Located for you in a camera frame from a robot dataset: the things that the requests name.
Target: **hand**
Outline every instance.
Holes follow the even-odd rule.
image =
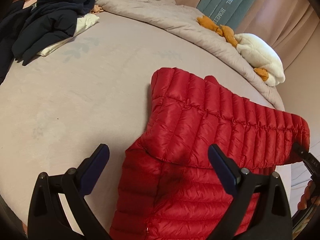
[[[304,194],[301,196],[300,202],[298,203],[298,210],[304,210],[307,208],[307,201],[310,199],[310,195],[311,195],[310,188],[311,188],[312,184],[313,184],[313,181],[310,180],[308,182],[307,187],[304,190]],[[319,206],[320,205],[320,197],[318,197],[318,196],[313,197],[311,199],[311,202],[312,202],[312,204]]]

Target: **red cloth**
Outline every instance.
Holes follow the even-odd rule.
[[[301,117],[252,103],[214,77],[162,68],[151,88],[146,132],[126,151],[114,240],[206,239],[232,201],[208,161],[213,143],[239,167],[260,174],[301,161],[290,153],[293,142],[309,147]],[[237,233],[248,227],[257,198]]]

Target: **comforter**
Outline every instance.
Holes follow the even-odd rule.
[[[96,0],[105,11],[146,22],[205,49],[241,74],[276,109],[284,110],[276,88],[268,87],[225,38],[198,24],[198,9],[174,0]]]
[[[232,201],[208,161],[213,143],[258,174],[301,161],[291,154],[293,142],[309,147],[301,117],[239,97],[212,76],[162,68],[151,90],[147,129],[126,151],[110,229],[114,240],[206,239]],[[237,233],[247,229],[257,199]]]

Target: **bed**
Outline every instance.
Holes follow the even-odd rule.
[[[86,201],[109,229],[124,152],[145,128],[151,76],[163,66],[202,78],[213,75],[232,92],[273,107],[244,77],[199,46],[127,17],[98,16],[95,26],[49,56],[25,67],[14,62],[0,87],[0,193],[24,223],[40,172],[64,173],[105,143],[110,160]],[[291,168],[277,170],[290,196]],[[72,220],[69,210],[67,216]],[[79,231],[75,221],[71,226]]]

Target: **black clothing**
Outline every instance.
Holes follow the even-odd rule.
[[[12,46],[14,57],[22,58],[22,65],[27,65],[42,49],[72,37],[76,25],[77,13],[73,10],[59,10],[41,16],[20,33]]]
[[[37,0],[37,6],[31,11],[23,30],[39,17],[58,10],[73,10],[79,15],[90,13],[95,0]]]
[[[24,0],[18,0],[10,5],[8,14],[0,22],[0,84],[5,79],[14,59],[11,47],[29,17],[31,7],[22,9]]]

